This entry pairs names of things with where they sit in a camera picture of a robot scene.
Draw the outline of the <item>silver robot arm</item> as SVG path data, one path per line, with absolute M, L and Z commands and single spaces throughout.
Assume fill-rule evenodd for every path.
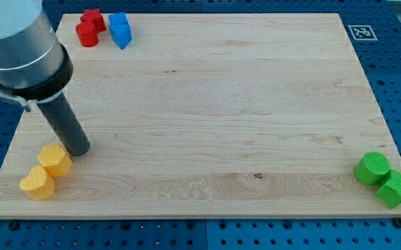
M 41 0 L 0 0 L 0 99 L 30 110 L 61 95 L 73 73 Z

